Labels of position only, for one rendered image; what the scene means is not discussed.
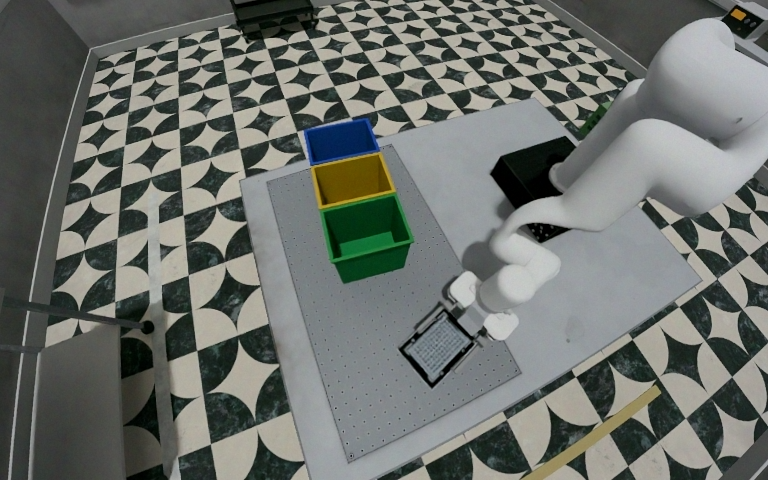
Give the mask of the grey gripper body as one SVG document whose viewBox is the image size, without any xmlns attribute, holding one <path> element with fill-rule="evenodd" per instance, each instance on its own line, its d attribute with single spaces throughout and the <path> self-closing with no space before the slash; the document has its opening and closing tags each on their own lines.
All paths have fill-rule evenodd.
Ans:
<svg viewBox="0 0 768 480">
<path fill-rule="evenodd" d="M 457 301 L 467 310 L 476 300 L 476 290 L 481 282 L 472 272 L 464 272 L 447 290 L 448 296 Z M 451 293 L 451 294 L 450 294 Z M 484 326 L 488 329 L 486 335 L 492 341 L 505 340 L 518 325 L 518 317 L 513 313 L 490 314 Z"/>
</svg>

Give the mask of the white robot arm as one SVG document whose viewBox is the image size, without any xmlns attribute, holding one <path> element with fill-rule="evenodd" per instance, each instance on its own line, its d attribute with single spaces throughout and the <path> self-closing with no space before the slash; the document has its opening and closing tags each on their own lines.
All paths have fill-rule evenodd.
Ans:
<svg viewBox="0 0 768 480">
<path fill-rule="evenodd" d="M 718 147 L 705 141 L 710 137 Z M 768 67 L 735 51 L 720 20 L 686 25 L 659 49 L 646 78 L 628 83 L 566 160 L 552 166 L 550 181 L 563 194 L 519 207 L 495 232 L 489 249 L 507 266 L 478 286 L 457 321 L 483 337 L 490 314 L 510 316 L 558 274 L 560 259 L 520 226 L 601 232 L 647 197 L 680 216 L 698 216 L 731 197 L 767 159 Z"/>
</svg>

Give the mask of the yellow recycle bin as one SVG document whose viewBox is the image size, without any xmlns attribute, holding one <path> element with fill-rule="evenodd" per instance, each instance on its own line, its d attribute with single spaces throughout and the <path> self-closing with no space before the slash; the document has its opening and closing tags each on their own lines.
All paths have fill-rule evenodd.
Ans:
<svg viewBox="0 0 768 480">
<path fill-rule="evenodd" d="M 310 167 L 319 210 L 396 193 L 381 152 Z"/>
</svg>

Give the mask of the blue general waste bin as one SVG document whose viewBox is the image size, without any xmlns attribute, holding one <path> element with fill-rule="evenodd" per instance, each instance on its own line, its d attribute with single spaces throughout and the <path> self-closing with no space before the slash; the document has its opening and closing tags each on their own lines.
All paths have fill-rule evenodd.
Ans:
<svg viewBox="0 0 768 480">
<path fill-rule="evenodd" d="M 380 152 L 368 118 L 303 131 L 310 166 Z"/>
</svg>

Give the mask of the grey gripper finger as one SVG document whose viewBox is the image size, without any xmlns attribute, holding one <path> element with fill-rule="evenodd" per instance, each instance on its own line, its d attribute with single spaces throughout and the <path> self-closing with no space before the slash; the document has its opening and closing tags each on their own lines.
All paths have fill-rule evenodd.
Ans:
<svg viewBox="0 0 768 480">
<path fill-rule="evenodd" d="M 478 352 L 479 349 L 485 347 L 489 342 L 480 334 L 474 339 L 478 344 L 471 350 L 467 356 L 462 356 L 450 369 L 454 374 L 457 374 L 467 362 Z"/>
<path fill-rule="evenodd" d="M 459 303 L 455 303 L 452 305 L 448 300 L 443 303 L 428 319 L 426 319 L 417 329 L 416 331 L 418 334 L 421 334 L 432 322 L 433 318 L 435 318 L 443 309 L 446 309 L 448 312 L 451 312 L 454 308 L 456 308 L 461 314 L 466 311 L 466 309 Z"/>
</svg>

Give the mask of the green returns bin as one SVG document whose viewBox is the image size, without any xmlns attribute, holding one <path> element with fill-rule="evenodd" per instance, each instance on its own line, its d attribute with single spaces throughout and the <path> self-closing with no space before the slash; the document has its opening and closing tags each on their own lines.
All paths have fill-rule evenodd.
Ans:
<svg viewBox="0 0 768 480">
<path fill-rule="evenodd" d="M 319 211 L 343 284 L 404 268 L 415 241 L 397 193 Z"/>
</svg>

